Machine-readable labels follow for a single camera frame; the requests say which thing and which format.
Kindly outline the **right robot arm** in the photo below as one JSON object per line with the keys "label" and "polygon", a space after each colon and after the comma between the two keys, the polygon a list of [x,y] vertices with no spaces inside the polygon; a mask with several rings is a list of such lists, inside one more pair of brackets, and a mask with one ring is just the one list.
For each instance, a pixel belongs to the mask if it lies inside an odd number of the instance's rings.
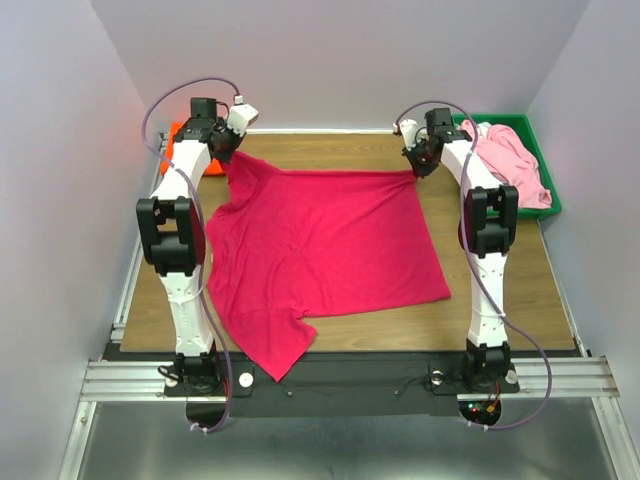
{"label": "right robot arm", "polygon": [[447,108],[428,111],[423,126],[399,120],[396,133],[416,177],[444,166],[458,182],[458,237],[471,271],[471,322],[460,378],[466,387],[482,390],[505,378],[511,365],[504,271],[515,240],[518,190],[490,173],[476,153],[480,135],[457,128]]}

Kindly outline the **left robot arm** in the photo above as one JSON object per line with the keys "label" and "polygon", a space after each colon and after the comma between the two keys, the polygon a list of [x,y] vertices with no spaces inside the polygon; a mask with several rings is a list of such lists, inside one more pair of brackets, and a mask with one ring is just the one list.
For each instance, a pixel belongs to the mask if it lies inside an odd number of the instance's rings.
{"label": "left robot arm", "polygon": [[219,104],[214,98],[190,100],[190,116],[173,135],[173,155],[160,183],[136,204],[144,258],[165,289],[175,331],[173,364],[159,369],[173,395],[215,395],[228,386],[205,308],[206,238],[196,200],[212,160],[228,160],[237,145]]}

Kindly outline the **magenta t-shirt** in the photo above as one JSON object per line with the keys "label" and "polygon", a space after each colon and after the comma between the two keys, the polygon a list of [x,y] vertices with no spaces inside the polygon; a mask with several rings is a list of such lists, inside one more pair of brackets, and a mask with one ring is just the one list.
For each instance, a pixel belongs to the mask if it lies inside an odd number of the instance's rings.
{"label": "magenta t-shirt", "polygon": [[206,226],[207,289],[227,333],[272,379],[312,345],[311,317],[448,299],[409,171],[282,170],[237,153]]}

